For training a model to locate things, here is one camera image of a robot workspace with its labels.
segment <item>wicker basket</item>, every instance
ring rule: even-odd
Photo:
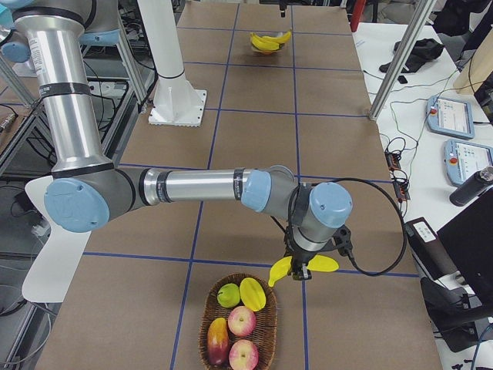
[[[199,334],[199,350],[202,363],[209,370],[232,370],[229,364],[224,364],[221,366],[212,366],[207,361],[207,331],[209,330],[210,324],[216,318],[225,318],[227,320],[232,308],[223,308],[217,303],[217,292],[225,284],[234,283],[240,286],[240,282],[244,278],[254,278],[257,280],[263,288],[263,291],[267,297],[267,303],[263,309],[255,312],[257,319],[257,325],[253,333],[244,337],[255,343],[259,350],[259,364],[256,366],[255,370],[267,370],[272,364],[274,352],[276,349],[276,333],[277,333],[277,302],[274,292],[267,282],[259,279],[257,276],[250,274],[232,274],[226,276],[216,282],[209,292],[206,300],[206,308],[203,312],[202,325],[200,326]],[[235,336],[233,333],[228,333],[230,337],[231,345],[236,342],[239,337]]]

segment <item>apple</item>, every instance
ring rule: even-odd
[[[233,370],[253,370],[259,363],[259,351],[246,339],[237,341],[230,350],[230,366]]]
[[[228,328],[239,337],[250,335],[256,324],[255,313],[246,306],[236,307],[228,317]]]

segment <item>toy banana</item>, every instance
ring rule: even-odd
[[[289,30],[288,32],[285,32],[281,36],[277,36],[277,37],[261,36],[261,39],[271,41],[271,42],[277,42],[278,44],[285,44],[286,42],[291,40],[291,30]]]
[[[291,267],[291,256],[281,258],[272,265],[269,273],[269,286],[272,288],[276,281],[284,278]],[[330,257],[316,255],[308,262],[308,270],[319,272],[334,272],[339,268],[337,261]]]
[[[253,46],[259,49],[261,52],[275,52],[279,50],[280,44],[262,39],[255,33],[250,33],[250,42]]]

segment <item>black bottle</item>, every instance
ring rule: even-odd
[[[454,193],[450,194],[448,199],[454,205],[463,207],[491,185],[493,185],[493,166],[488,166],[469,177]]]

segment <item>black band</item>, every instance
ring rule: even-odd
[[[83,24],[84,29],[87,29],[92,22],[94,21],[94,18],[96,17],[96,9],[98,8],[98,2],[96,0],[92,0],[91,3],[91,12],[89,13],[89,17],[87,18],[86,23]]]
[[[305,215],[308,211],[308,206],[310,202],[310,192],[311,185],[310,184],[301,184],[300,192],[298,193],[298,197],[296,200],[296,204],[294,204],[294,212],[291,218],[292,223],[294,225],[301,225]]]
[[[91,89],[89,88],[89,85],[78,82],[48,83],[39,87],[39,95],[42,99],[49,96],[72,94],[91,95]]]
[[[240,200],[243,194],[243,171],[245,168],[235,168],[233,173],[234,199]]]
[[[62,18],[71,19],[84,25],[84,20],[82,17],[74,12],[70,12],[69,10],[59,9],[59,8],[50,8],[48,6],[29,6],[26,8],[20,8],[12,13],[12,18],[16,21],[19,18],[26,17],[28,15],[55,15]]]
[[[172,171],[166,171],[159,174],[157,177],[156,192],[159,200],[163,203],[172,203],[173,201],[168,196],[168,190],[166,189],[166,180]]]
[[[113,164],[113,162],[110,162],[110,163],[98,164],[96,166],[75,168],[74,170],[56,171],[56,172],[52,172],[52,176],[55,179],[62,179],[64,177],[75,177],[79,175],[87,175],[89,173],[97,173],[107,170],[113,170],[114,168],[115,165]]]
[[[159,77],[163,77],[164,79],[177,79],[178,77],[180,77],[183,73],[185,73],[185,69],[179,74],[179,75],[176,75],[176,76],[173,76],[173,77],[166,77],[166,76],[163,76],[163,75],[160,75],[159,73],[157,74]]]
[[[132,179],[130,178],[129,175],[126,174],[126,172],[119,170],[118,168],[115,168],[115,171],[118,172],[123,177],[125,177],[125,180],[129,182],[130,189],[132,190],[132,203],[130,204],[129,209],[126,210],[127,212],[130,212],[133,208],[133,205],[136,203],[136,187],[133,186]]]
[[[140,200],[146,205],[150,206],[151,203],[149,203],[146,199],[146,193],[144,192],[144,179],[146,178],[147,172],[150,170],[150,168],[146,168],[144,171],[141,172],[140,178],[139,178],[139,195],[140,195]]]

